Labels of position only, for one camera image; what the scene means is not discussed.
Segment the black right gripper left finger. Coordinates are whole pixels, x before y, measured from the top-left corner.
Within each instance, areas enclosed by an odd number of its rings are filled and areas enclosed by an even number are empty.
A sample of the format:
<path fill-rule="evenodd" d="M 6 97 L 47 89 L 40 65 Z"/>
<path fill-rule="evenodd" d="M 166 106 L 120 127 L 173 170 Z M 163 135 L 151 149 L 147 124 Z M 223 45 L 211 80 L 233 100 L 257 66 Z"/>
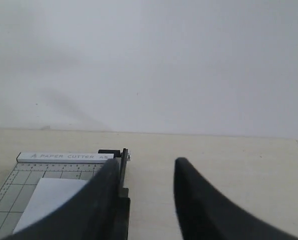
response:
<path fill-rule="evenodd" d="M 9 240 L 112 240 L 118 201 L 119 164 L 109 159 L 69 201 Z"/>

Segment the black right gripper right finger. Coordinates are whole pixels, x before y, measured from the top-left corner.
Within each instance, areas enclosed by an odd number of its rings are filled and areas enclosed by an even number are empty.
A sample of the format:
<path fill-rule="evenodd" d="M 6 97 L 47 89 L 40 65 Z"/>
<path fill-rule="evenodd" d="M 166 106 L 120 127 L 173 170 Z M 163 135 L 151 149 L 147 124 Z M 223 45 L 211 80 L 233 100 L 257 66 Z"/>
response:
<path fill-rule="evenodd" d="M 248 213 L 203 177 L 184 157 L 175 160 L 173 192 L 185 240 L 295 240 Z"/>

